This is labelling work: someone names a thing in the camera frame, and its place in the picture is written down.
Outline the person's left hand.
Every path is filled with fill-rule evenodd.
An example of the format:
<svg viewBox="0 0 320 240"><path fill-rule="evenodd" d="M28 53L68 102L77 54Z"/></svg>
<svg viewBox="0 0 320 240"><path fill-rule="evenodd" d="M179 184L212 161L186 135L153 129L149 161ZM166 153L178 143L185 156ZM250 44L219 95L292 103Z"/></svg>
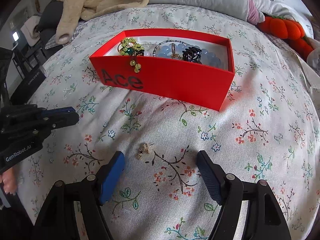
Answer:
<svg viewBox="0 0 320 240"><path fill-rule="evenodd" d="M17 180L15 176L15 169L13 167L1 174L1 183L3 183L3 190L5 194L16 193Z"/></svg>

